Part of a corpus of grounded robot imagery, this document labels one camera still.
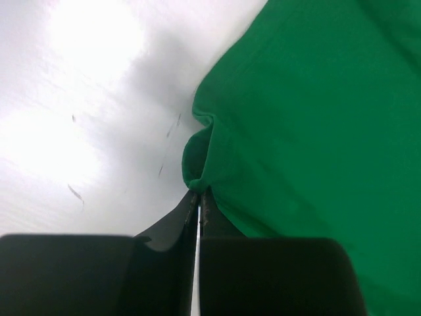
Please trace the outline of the green t shirt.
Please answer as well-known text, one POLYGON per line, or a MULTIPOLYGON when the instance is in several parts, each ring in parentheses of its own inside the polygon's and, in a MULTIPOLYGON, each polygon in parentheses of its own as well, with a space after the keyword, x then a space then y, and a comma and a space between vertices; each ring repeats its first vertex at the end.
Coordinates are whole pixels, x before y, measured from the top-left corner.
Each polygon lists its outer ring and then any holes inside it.
POLYGON ((182 174, 251 237, 337 240, 420 314, 420 2, 269 1, 195 93, 182 174))

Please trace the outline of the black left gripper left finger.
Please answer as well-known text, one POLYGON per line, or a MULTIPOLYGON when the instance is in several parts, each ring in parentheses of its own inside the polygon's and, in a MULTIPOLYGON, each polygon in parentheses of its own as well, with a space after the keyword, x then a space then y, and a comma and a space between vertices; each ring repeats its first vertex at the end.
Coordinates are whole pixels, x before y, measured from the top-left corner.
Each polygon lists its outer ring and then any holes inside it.
POLYGON ((189 315, 199 198, 136 236, 1 238, 2 315, 189 315))

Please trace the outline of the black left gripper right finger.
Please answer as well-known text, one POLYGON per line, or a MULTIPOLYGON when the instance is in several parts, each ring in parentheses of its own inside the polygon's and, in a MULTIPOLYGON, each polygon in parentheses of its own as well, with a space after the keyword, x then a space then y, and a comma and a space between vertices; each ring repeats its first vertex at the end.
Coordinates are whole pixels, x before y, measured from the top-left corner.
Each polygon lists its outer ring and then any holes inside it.
POLYGON ((329 238, 247 238, 201 196, 201 315, 366 315, 343 247, 329 238))

